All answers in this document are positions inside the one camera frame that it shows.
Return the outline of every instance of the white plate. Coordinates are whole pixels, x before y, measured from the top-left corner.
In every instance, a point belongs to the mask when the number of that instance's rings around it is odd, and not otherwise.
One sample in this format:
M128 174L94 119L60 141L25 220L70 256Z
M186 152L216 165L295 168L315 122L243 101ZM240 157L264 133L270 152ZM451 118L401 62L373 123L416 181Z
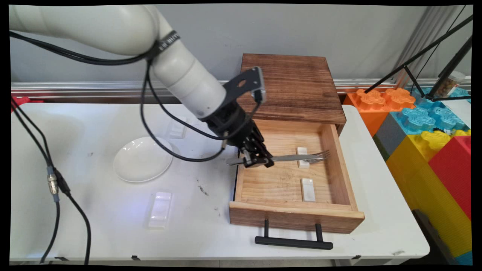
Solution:
M172 146L166 140L157 137L169 150ZM173 156L159 147L149 136L127 143L114 158L114 172L128 182L146 182L167 170Z

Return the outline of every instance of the red object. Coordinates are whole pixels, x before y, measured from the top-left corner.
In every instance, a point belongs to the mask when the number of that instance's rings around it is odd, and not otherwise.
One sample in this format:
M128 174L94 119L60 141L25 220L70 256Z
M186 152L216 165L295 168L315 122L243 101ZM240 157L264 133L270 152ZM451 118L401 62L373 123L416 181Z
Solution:
M13 97L13 99L15 100L15 102L18 104L18 106L22 105L22 104L26 104L26 103L43 103L43 101L32 101L30 100L30 98L28 97L22 97L22 98L17 98L17 97Z
M454 136L435 154L428 164L472 221L470 207L470 136Z

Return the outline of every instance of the table surface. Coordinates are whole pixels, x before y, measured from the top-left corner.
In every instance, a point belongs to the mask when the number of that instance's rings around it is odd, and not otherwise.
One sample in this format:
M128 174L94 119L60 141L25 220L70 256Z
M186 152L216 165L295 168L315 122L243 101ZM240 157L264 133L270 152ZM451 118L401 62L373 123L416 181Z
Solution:
M348 259L418 258L429 246L400 193L363 121L352 106L341 147L357 200L366 219L351 234L324 233L332 250L259 245L260 227L230 225L236 168L225 165L237 151L228 147L205 163L173 159L169 169L145 183L128 183L113 172L117 151L147 135L138 105L24 104L23 110L45 133L55 166L66 178L73 197L92 227L92 260L140 259ZM207 131L182 105L167 105L174 115ZM156 105L145 106L156 136L166 138L171 120ZM184 139L169 139L185 156L208 156L220 142L187 130ZM146 227L152 196L173 193L167 227ZM81 260L85 224L60 194L61 215L55 244L47 259ZM44 160L12 114L12 209L10 260L38 260L54 228L55 205L48 192ZM270 236L316 240L314 231L270 229Z

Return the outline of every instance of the white block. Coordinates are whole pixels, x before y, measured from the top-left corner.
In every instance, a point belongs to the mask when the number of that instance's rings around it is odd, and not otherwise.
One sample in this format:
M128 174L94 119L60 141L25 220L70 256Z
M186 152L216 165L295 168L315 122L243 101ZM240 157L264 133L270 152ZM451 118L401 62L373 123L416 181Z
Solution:
M186 117L179 117L178 119L187 122ZM175 120L172 120L171 131L169 132L169 138L182 139L186 134L186 127Z
M157 192L152 206L149 227L165 228L167 217L169 216L169 207L171 206L172 194L168 192Z
M308 150L304 147L297 147L296 154L308 154ZM298 160L298 167L299 168L309 168L309 163L303 160Z
M304 202L315 202L315 187L313 186L313 179L303 178L301 180L301 191L303 193Z

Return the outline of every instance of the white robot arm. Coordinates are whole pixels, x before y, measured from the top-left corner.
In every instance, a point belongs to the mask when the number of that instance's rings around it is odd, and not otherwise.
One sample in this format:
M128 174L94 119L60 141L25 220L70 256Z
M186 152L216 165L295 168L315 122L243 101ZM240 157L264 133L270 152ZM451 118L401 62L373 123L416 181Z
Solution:
M143 54L155 42L172 37L173 31L152 5L9 5L9 25L10 30L67 38L123 55ZM236 98L247 91L252 92L258 104L264 102L264 82L259 67L222 86L181 40L175 40L153 59L152 68L166 88L217 136L232 133L227 144L244 153L246 167L274 164L256 124L246 118L246 112L236 102Z
M10 30L66 38L103 51L137 55L173 29L152 5L9 5ZM181 40L156 57L157 78L197 118L212 114L226 91L186 49Z

